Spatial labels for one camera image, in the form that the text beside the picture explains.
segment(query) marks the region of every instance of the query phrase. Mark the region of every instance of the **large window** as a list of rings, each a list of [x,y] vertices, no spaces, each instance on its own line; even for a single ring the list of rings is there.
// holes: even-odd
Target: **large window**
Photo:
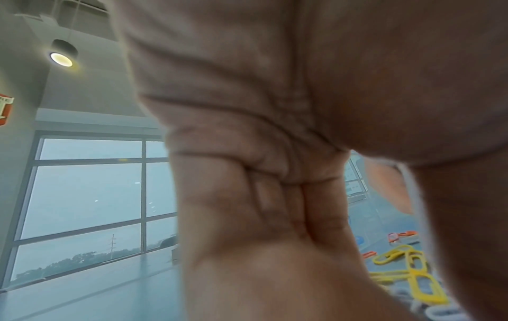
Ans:
[[[176,235],[173,176],[157,137],[38,133],[35,144],[3,287],[155,250]]]

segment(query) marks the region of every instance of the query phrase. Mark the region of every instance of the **ceiling light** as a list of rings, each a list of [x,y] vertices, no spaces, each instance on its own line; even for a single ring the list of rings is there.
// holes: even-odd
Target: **ceiling light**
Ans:
[[[71,67],[78,57],[78,50],[69,42],[62,39],[55,39],[51,44],[51,60],[64,67]]]

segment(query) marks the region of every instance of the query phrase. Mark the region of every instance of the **gray wall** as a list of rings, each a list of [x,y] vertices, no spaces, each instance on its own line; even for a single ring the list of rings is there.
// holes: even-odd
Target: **gray wall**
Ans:
[[[14,16],[18,11],[13,1],[0,1],[0,93],[15,97],[7,124],[0,126],[0,276],[34,136],[35,114],[49,71],[39,40],[23,18]]]

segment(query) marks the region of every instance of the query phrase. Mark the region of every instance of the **utility pole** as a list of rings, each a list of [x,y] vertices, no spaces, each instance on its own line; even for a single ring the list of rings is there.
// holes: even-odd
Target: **utility pole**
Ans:
[[[112,260],[112,259],[113,259],[113,249],[114,249],[113,245],[114,245],[114,244],[116,244],[115,240],[116,240],[116,239],[115,239],[115,234],[113,234],[113,236],[111,236],[111,251],[110,251],[110,260]]]

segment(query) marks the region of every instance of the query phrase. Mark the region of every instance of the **red sign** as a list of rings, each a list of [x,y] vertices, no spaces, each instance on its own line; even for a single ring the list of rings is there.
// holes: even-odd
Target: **red sign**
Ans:
[[[13,102],[14,102],[13,97],[0,94],[0,126],[5,125],[5,123],[7,123],[7,118],[11,113]]]

